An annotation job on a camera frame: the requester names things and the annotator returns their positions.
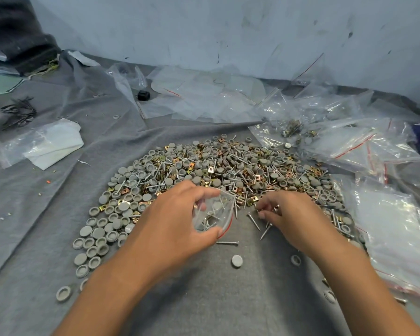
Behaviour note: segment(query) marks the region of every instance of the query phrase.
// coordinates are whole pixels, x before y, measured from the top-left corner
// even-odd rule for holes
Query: pile of hardware
[[[74,249],[84,249],[75,257],[76,276],[83,278],[98,267],[101,257],[109,252],[109,244],[121,247],[147,206],[182,180],[235,196],[236,218],[239,209],[254,205],[268,191],[306,192],[341,234],[362,247],[353,241],[357,233],[350,228],[353,221],[345,214],[342,196],[333,189],[328,170],[321,163],[303,163],[286,144],[284,148],[267,149],[253,144],[251,138],[245,142],[235,138],[236,135],[227,139],[223,134],[213,136],[213,140],[194,141],[192,145],[170,143],[150,150],[128,167],[120,167],[99,197],[100,205],[89,209],[91,218],[80,230],[80,238],[73,242]],[[248,216],[260,230],[255,219]],[[203,224],[200,230],[210,227]],[[270,227],[266,227],[261,239]],[[86,281],[81,283],[81,290]],[[65,287],[58,291],[58,300],[69,297],[65,292]]]

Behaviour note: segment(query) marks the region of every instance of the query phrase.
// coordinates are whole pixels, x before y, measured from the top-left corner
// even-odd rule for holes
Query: person's right hand
[[[272,212],[277,206],[279,214]],[[278,227],[288,242],[310,258],[324,244],[339,239],[328,217],[306,193],[268,192],[258,202],[257,210],[260,218]]]

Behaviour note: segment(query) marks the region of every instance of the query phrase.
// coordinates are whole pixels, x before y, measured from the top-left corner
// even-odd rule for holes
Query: light green object
[[[22,81],[23,81],[23,78],[21,77],[0,74],[0,94],[11,92]]]

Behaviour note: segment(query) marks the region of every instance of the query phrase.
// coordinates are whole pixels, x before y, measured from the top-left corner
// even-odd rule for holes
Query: white wall
[[[420,0],[31,1],[63,49],[276,79],[325,52],[339,84],[420,102]]]

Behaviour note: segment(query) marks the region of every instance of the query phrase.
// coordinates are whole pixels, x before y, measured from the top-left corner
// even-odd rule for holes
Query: person's left arm
[[[121,249],[94,271],[53,336],[117,335],[150,288],[216,242],[221,229],[197,232],[192,212],[197,201],[218,195],[218,189],[182,181],[159,196]]]

